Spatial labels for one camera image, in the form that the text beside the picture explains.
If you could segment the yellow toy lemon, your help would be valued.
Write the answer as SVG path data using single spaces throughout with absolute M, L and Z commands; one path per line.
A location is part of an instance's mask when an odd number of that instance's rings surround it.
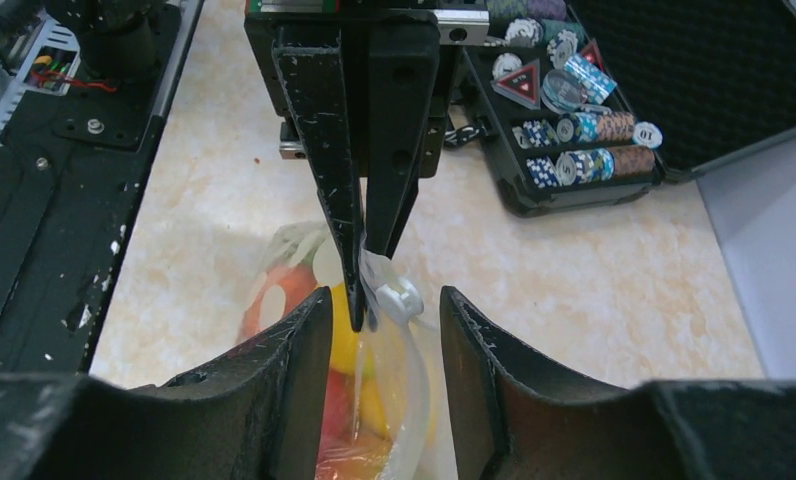
M 368 346 L 360 348 L 359 334 L 350 325 L 350 307 L 344 283 L 330 288 L 333 308 L 333 327 L 329 366 L 347 376 L 370 379 L 375 362 Z

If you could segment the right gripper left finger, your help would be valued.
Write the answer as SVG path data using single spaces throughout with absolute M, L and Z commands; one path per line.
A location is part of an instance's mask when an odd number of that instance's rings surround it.
M 321 288 L 160 386 L 0 374 L 0 479 L 312 479 L 331 328 Z

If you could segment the small orange toy fruit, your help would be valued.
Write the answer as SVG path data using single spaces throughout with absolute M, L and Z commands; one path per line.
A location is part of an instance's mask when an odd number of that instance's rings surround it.
M 316 288 L 310 267 L 279 265 L 262 273 L 248 302 L 237 341 L 243 342 L 281 320 Z

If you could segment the red toy apple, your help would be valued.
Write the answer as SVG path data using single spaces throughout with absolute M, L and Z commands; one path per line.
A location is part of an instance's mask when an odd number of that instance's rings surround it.
M 353 387 L 354 381 L 348 376 L 333 369 L 328 370 L 319 454 L 353 442 Z

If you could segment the clear dotted zip bag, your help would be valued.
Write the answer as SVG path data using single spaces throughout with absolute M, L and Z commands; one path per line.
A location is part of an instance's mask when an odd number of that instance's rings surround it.
M 361 265 L 369 307 L 355 332 L 328 226 L 279 228 L 261 257 L 238 339 L 329 288 L 332 340 L 316 478 L 455 479 L 439 324 L 426 317 L 422 295 L 390 260 L 366 252 Z

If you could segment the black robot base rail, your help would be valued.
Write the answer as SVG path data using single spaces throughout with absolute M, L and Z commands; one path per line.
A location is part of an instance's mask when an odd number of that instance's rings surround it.
M 163 73 L 118 95 L 78 83 L 47 13 L 26 40 L 0 99 L 0 372 L 89 369 L 201 10 L 164 5 Z

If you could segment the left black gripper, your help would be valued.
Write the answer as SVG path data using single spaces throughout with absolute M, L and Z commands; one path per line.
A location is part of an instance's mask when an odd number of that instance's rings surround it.
M 354 159 L 360 176 L 368 175 L 366 249 L 391 258 L 415 204 L 419 176 L 437 172 L 462 52 L 483 44 L 489 24 L 482 1 L 249 1 L 245 6 L 246 34 L 283 119 L 281 156 L 308 158 L 340 256 L 349 326 L 356 333 L 367 306 Z M 319 27 L 340 41 L 280 42 L 291 33 L 312 36 Z

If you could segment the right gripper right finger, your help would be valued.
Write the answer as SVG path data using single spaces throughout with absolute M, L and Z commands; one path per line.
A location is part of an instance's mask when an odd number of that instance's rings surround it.
M 462 479 L 796 479 L 796 381 L 579 373 L 440 294 L 449 414 Z

